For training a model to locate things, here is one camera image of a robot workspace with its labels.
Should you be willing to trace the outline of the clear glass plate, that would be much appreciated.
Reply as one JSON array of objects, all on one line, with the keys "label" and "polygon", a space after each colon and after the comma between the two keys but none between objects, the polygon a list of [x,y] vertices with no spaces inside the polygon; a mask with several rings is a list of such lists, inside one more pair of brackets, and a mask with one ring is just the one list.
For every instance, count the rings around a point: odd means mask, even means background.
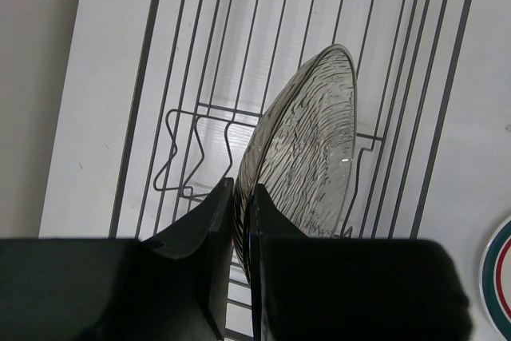
[{"label": "clear glass plate", "polygon": [[352,56],[332,44],[296,70],[256,125],[233,189],[233,244],[246,279],[256,185],[304,235],[335,234],[355,155],[356,97]]}]

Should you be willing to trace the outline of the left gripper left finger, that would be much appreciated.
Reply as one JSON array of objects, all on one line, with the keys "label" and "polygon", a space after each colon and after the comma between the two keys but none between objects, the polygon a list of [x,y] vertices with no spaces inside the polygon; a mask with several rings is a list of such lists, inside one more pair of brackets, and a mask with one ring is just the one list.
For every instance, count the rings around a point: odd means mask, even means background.
[{"label": "left gripper left finger", "polygon": [[143,340],[222,340],[232,258],[233,179],[144,241]]}]

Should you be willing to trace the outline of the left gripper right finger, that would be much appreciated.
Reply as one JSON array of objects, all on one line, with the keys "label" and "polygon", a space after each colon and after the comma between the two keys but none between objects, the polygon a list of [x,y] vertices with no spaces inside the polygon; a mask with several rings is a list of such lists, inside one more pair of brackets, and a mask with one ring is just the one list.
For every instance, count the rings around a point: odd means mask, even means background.
[{"label": "left gripper right finger", "polygon": [[310,238],[258,185],[249,208],[258,340],[467,340],[469,299],[438,243]]}]

